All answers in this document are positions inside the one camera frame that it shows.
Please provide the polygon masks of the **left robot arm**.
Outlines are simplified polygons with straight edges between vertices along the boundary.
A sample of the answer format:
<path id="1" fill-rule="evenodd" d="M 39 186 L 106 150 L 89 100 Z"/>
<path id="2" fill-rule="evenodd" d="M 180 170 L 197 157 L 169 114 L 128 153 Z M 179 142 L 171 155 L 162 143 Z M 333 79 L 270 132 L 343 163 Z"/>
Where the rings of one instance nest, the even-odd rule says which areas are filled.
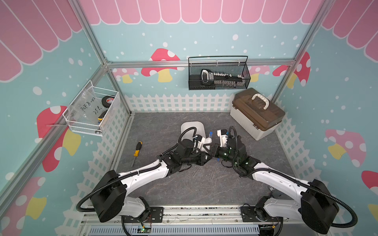
<path id="1" fill-rule="evenodd" d="M 157 156 L 155 162 L 125 173 L 108 171 L 92 192 L 77 203 L 76 210 L 95 212 L 100 222 L 120 216 L 122 220 L 132 218 L 144 223 L 152 215 L 151 207 L 143 197 L 133 198 L 129 194 L 193 165 L 203 166 L 211 159 L 208 153 L 211 143 L 212 139 L 200 136 L 196 127 L 189 127 L 173 147 Z"/>

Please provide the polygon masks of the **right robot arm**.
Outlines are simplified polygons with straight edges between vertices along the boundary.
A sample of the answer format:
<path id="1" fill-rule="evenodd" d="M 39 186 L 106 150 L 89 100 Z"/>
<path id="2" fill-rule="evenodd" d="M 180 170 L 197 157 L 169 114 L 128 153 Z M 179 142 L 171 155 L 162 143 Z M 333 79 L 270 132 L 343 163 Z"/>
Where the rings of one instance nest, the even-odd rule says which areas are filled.
<path id="1" fill-rule="evenodd" d="M 260 160 L 247 155 L 236 129 L 217 131 L 219 144 L 212 145 L 213 157 L 231 163 L 241 178 L 249 178 L 269 185 L 287 195 L 289 200 L 266 197 L 260 200 L 260 211 L 270 217 L 302 220 L 313 231 L 326 235 L 331 227 L 351 228 L 358 222 L 355 211 L 340 199 L 332 196 L 319 180 L 300 180 L 277 171 Z"/>

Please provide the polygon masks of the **white plastic tray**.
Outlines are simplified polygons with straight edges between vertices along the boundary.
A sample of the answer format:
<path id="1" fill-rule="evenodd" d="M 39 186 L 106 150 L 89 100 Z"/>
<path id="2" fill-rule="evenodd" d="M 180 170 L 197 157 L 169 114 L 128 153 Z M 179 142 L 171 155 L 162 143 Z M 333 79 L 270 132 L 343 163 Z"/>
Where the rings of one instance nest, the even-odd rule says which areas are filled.
<path id="1" fill-rule="evenodd" d="M 185 122 L 181 125 L 181 134 L 182 137 L 179 138 L 179 142 L 185 139 L 193 141 L 195 135 L 201 135 L 203 138 L 206 138 L 205 128 L 201 122 Z"/>

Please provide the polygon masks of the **brown lid storage box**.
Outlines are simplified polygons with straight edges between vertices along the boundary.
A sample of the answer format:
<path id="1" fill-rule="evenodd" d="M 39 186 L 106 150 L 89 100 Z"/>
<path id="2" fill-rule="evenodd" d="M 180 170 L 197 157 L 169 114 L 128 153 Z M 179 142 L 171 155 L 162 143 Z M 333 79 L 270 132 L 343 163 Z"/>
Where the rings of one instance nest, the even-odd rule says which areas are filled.
<path id="1" fill-rule="evenodd" d="M 230 115 L 259 141 L 277 128 L 285 112 L 257 90 L 249 88 L 234 96 Z"/>

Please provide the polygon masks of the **yellow black screwdriver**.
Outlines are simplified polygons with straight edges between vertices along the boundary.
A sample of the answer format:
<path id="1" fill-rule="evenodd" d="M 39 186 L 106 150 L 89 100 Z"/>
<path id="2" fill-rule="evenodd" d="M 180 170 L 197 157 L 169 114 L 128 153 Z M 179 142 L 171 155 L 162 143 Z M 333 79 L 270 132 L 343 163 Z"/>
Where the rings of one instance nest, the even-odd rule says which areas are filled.
<path id="1" fill-rule="evenodd" d="M 133 158 L 133 161 L 132 161 L 132 164 L 131 164 L 132 167 L 135 164 L 136 158 L 139 156 L 139 153 L 140 153 L 140 150 L 142 148 L 142 145 L 143 145 L 142 142 L 138 142 L 137 145 L 136 145 L 135 152 L 134 152 L 134 155 L 133 155 L 134 158 Z"/>

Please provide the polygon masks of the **socket set in basket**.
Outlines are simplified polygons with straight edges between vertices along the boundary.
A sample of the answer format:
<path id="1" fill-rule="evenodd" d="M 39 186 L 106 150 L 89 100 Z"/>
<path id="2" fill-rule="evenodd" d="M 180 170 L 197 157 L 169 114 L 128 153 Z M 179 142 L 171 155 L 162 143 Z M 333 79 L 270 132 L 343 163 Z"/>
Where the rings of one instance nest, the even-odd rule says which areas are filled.
<path id="1" fill-rule="evenodd" d="M 204 86 L 227 87 L 240 89 L 246 86 L 245 79 L 241 75 L 211 72 L 203 69 L 200 73 L 201 84 Z"/>

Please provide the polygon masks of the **black tape roll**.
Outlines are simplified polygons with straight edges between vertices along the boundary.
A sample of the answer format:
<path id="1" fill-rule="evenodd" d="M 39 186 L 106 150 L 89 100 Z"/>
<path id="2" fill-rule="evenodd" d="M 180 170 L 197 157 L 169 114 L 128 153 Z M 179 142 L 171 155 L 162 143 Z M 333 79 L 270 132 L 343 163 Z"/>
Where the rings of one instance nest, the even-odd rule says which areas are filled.
<path id="1" fill-rule="evenodd" d="M 115 97 L 114 96 L 104 96 L 102 99 L 101 99 L 101 103 L 102 105 L 105 107 L 105 108 L 109 108 L 112 103 L 114 102 L 114 99 Z"/>

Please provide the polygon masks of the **clear labelled plastic bag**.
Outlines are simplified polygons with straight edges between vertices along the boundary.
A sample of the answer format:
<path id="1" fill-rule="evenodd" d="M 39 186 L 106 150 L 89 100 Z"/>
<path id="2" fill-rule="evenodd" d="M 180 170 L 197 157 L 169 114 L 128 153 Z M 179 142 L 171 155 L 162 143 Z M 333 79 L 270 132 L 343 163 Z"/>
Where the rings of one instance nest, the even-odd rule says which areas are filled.
<path id="1" fill-rule="evenodd" d="M 98 117 L 104 111 L 93 88 L 83 89 L 69 107 L 70 120 L 84 124 L 98 124 Z"/>

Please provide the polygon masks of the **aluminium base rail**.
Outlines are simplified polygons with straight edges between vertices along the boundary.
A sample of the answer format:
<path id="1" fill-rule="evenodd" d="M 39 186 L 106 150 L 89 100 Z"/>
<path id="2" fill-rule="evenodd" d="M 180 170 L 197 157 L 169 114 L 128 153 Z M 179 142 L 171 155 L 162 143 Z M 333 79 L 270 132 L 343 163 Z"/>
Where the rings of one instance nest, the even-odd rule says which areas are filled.
<path id="1" fill-rule="evenodd" d="M 78 236 L 123 236 L 124 229 L 132 236 L 260 236 L 263 230 L 273 230 L 280 236 L 316 236 L 306 224 L 285 218 L 283 224 L 277 219 L 266 222 L 244 222 L 240 205 L 218 206 L 164 206 L 161 223 L 151 220 L 145 223 L 147 232 L 140 223 L 121 224 L 116 217 L 101 223 L 96 215 L 85 215 L 79 225 Z"/>

